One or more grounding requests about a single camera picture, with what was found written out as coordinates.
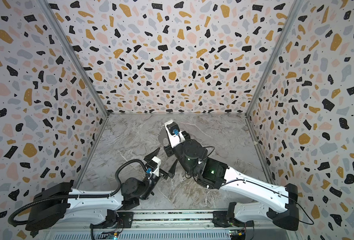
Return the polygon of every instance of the wire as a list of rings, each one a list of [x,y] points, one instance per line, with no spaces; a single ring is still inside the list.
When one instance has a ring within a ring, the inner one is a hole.
[[[120,219],[122,221],[122,229],[119,233],[122,233],[122,231],[124,230],[124,220]]]
[[[21,212],[25,211],[26,209],[29,209],[37,204],[40,204],[42,202],[45,202],[45,201],[50,201],[50,200],[65,200],[65,199],[76,199],[76,198],[109,198],[113,195],[115,195],[118,191],[120,191],[121,189],[121,180],[120,178],[118,177],[120,171],[122,169],[124,169],[124,167],[132,164],[132,163],[135,163],[135,162],[138,162],[140,163],[142,169],[146,172],[146,167],[145,167],[145,164],[139,160],[139,159],[132,159],[132,160],[129,160],[127,161],[126,163],[124,163],[123,165],[121,165],[117,171],[116,171],[116,174],[115,174],[115,178],[116,178],[116,181],[118,182],[118,186],[117,186],[117,189],[110,193],[110,194],[84,194],[84,195],[76,195],[76,194],[71,194],[71,195],[58,195],[58,196],[52,196],[52,197],[48,197],[48,198],[45,198],[45,199],[40,199],[40,200],[37,200],[37,201],[34,201],[34,202],[31,202],[31,203],[28,203],[26,204],[25,206],[22,206],[21,208],[17,209],[16,211],[14,211],[8,218],[8,223],[11,224],[12,226],[16,227],[18,225],[25,225],[28,223],[27,220],[25,221],[17,221],[15,220],[14,218]]]
[[[186,172],[185,172],[185,178],[186,178],[186,179],[190,179],[190,178],[192,178],[192,176],[187,177],[187,176],[186,176]]]
[[[114,233],[117,230],[117,228],[120,226],[120,222],[116,221],[115,224],[117,224],[117,227],[113,231],[110,231],[109,233],[104,233],[104,234],[106,234],[106,236],[103,237],[102,239],[106,239],[109,235],[111,235],[112,233]]]
[[[249,240],[252,240],[253,238],[254,238],[254,232],[255,232],[255,230],[254,230],[254,226],[253,226],[253,236],[251,237],[251,239],[249,239]]]
[[[263,185],[260,185],[260,184],[258,184],[258,183],[255,183],[255,182],[252,182],[252,181],[249,181],[249,180],[245,180],[245,179],[236,179],[236,180],[232,180],[232,181],[230,181],[230,182],[227,182],[227,183],[225,183],[225,184],[223,184],[223,185],[221,185],[221,186],[219,186],[219,187],[216,187],[215,189],[220,189],[221,187],[223,187],[223,186],[225,186],[225,185],[227,185],[227,184],[229,184],[229,183],[236,182],[236,181],[250,182],[250,183],[252,183],[252,184],[255,184],[255,185],[257,185],[257,186],[260,186],[260,187],[262,187],[262,188],[265,188],[265,189],[267,189],[267,190],[269,190],[269,191],[272,191],[272,192],[275,193],[275,194],[278,194],[278,195],[280,195],[280,196],[286,197],[286,198],[288,198],[288,199],[294,201],[295,204],[299,205],[299,207],[302,209],[302,211],[304,211],[304,213],[305,213],[306,216],[310,219],[310,221],[312,221],[312,223],[303,222],[303,221],[300,221],[300,222],[301,222],[301,223],[308,224],[308,225],[314,225],[313,219],[310,218],[310,216],[307,214],[307,212],[305,211],[305,209],[304,209],[304,208],[301,206],[301,204],[299,204],[296,200],[292,199],[291,197],[282,195],[282,194],[280,194],[280,193],[278,193],[278,192],[276,192],[276,191],[274,191],[274,190],[271,190],[271,189],[269,189],[269,188],[267,188],[267,187],[265,187],[265,186],[263,186]]]
[[[213,150],[212,150],[208,155],[206,155],[206,157],[205,157],[203,160],[205,160],[206,158],[208,158],[208,157],[212,154],[212,152],[214,151],[214,149],[216,149],[216,148],[213,147],[213,146],[207,146],[207,147],[204,147],[204,148],[208,148],[208,147],[212,147]]]
[[[94,239],[94,235],[93,235],[93,227],[90,228],[90,238],[91,238],[92,240],[95,240],[95,239]]]

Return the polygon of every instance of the gray marble surface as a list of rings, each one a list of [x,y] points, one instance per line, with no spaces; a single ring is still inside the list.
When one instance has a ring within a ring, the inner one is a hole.
[[[175,157],[166,156],[157,138],[163,123],[170,119],[202,146],[215,146],[211,158],[266,181],[243,115],[122,114],[110,116],[80,190],[116,189],[117,168],[131,159],[143,160],[158,147],[161,147],[158,155],[162,160],[161,169],[168,171]],[[121,171],[122,182],[130,177],[143,179],[144,173],[138,164]],[[140,206],[135,209],[227,209],[229,202],[252,202],[242,195],[201,187],[193,178],[185,177],[179,163],[175,177],[159,180],[154,193],[148,200],[140,200]]]

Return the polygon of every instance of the terrazzo pattern wall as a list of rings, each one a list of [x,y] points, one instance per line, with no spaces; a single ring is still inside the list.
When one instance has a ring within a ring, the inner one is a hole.
[[[245,111],[289,0],[50,0],[109,112]]]
[[[354,1],[304,1],[250,120],[304,239],[354,240]]]
[[[37,3],[0,0],[0,239],[32,239],[9,215],[76,179],[103,120]]]

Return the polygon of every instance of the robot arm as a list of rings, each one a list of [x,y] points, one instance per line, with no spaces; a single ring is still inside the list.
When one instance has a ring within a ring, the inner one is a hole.
[[[107,228],[118,223],[116,210],[128,210],[154,195],[153,189],[160,177],[174,177],[175,164],[169,172],[160,169],[161,159],[157,157],[160,148],[141,160],[133,159],[119,167],[115,178],[119,183],[115,191],[83,191],[74,189],[73,181],[55,185],[34,197],[34,201],[15,211],[8,219],[13,226],[26,224],[26,230],[38,231],[56,223],[87,223],[91,228]],[[143,180],[128,178],[123,184],[119,172],[131,163],[140,163],[145,171]],[[27,221],[16,221],[16,215],[31,207]]]
[[[82,191],[73,189],[73,182],[63,182],[37,194],[32,203],[11,214],[8,222],[13,226],[26,224],[28,231],[38,231],[63,222],[90,223],[92,231],[94,228],[110,228],[119,224],[116,210],[132,209],[139,205],[140,199],[146,200],[151,194],[154,195],[153,189],[160,177],[173,178],[177,162],[180,162],[186,173],[205,188],[232,191],[259,201],[252,206],[249,204],[247,208],[240,203],[230,203],[228,217],[233,223],[244,226],[249,220],[271,220],[281,228],[298,229],[298,192],[295,185],[271,185],[244,175],[208,157],[210,154],[206,147],[191,139],[186,131],[181,131],[173,120],[164,126],[164,134],[169,141],[164,150],[168,157],[175,155],[177,158],[168,172],[160,169],[158,148],[144,158],[146,164],[133,159],[120,166],[115,174],[119,185],[114,192]],[[143,180],[131,177],[121,184],[119,172],[135,162],[140,163],[146,176]],[[27,221],[14,220],[29,208],[31,212]]]
[[[196,182],[208,189],[223,189],[257,200],[256,209],[245,212],[242,204],[232,204],[232,214],[239,221],[271,220],[281,228],[297,230],[299,211],[296,206],[298,191],[292,184],[277,186],[240,173],[223,162],[208,157],[208,150],[181,131],[173,120],[166,122],[169,145],[168,157],[174,154],[187,174],[197,177]]]

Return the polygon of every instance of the vent grille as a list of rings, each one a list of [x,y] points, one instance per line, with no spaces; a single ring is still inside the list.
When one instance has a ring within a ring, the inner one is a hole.
[[[107,234],[95,234],[96,239],[104,239]],[[58,232],[54,234],[53,240],[89,240],[90,233],[80,232]],[[230,239],[227,230],[169,230],[169,231],[125,231],[118,236],[119,240],[228,240]]]

